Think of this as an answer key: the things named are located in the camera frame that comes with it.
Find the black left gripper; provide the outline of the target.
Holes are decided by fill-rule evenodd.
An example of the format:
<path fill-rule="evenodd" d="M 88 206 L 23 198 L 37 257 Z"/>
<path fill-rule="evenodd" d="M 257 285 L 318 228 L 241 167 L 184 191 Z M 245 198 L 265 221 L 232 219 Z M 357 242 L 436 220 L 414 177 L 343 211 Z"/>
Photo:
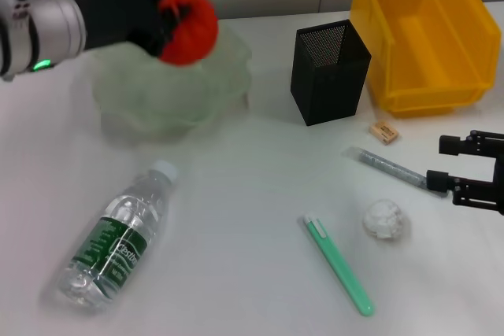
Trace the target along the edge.
<path fill-rule="evenodd" d="M 158 57 L 165 30 L 175 30 L 191 13 L 191 6 L 179 0 L 74 1 L 84 22 L 84 50 L 130 42 Z"/>

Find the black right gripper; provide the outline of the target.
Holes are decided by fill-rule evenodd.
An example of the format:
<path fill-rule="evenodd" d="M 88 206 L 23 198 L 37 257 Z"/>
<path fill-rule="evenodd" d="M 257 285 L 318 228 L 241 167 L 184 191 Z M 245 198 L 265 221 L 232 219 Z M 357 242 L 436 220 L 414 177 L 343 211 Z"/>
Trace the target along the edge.
<path fill-rule="evenodd" d="M 458 156 L 459 154 L 479 157 L 497 157 L 495 160 L 493 183 L 460 178 L 447 172 L 428 170 L 426 185 L 429 190 L 453 193 L 454 205 L 504 211 L 504 157 L 503 134 L 470 131 L 466 138 L 441 135 L 439 137 L 439 153 Z"/>

